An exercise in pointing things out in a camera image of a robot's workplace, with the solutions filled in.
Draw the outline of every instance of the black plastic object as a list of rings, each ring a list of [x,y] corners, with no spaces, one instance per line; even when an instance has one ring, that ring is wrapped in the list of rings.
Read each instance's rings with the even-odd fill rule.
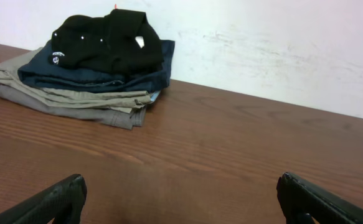
[[[48,189],[0,213],[0,224],[80,223],[87,187],[80,174],[74,174]]]
[[[363,224],[363,209],[295,174],[284,173],[276,189],[287,224]]]

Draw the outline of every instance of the table surface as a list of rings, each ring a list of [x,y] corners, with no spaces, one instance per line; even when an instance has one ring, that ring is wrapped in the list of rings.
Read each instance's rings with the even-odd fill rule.
[[[0,99],[0,212],[79,173],[81,223],[284,223],[286,171],[363,208],[363,119],[175,80],[132,131]]]

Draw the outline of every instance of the stack of folded clothes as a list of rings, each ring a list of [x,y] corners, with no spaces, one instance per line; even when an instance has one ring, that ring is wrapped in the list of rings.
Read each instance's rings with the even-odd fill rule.
[[[174,45],[159,39],[144,12],[71,16],[44,47],[0,63],[0,97],[132,129],[169,86]]]

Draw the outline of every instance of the wall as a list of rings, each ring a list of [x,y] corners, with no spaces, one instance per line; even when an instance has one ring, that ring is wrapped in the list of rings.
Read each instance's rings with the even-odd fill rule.
[[[175,80],[363,118],[363,0],[0,0],[0,44],[35,49],[115,3],[176,41]]]

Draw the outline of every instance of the gray pants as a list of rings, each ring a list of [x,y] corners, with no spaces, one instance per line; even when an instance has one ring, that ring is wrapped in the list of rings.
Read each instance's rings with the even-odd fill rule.
[[[132,129],[133,126],[142,126],[146,113],[146,107],[129,114],[115,110],[75,109],[47,106],[34,97],[7,85],[0,85],[0,97],[43,113],[92,120],[125,129]]]

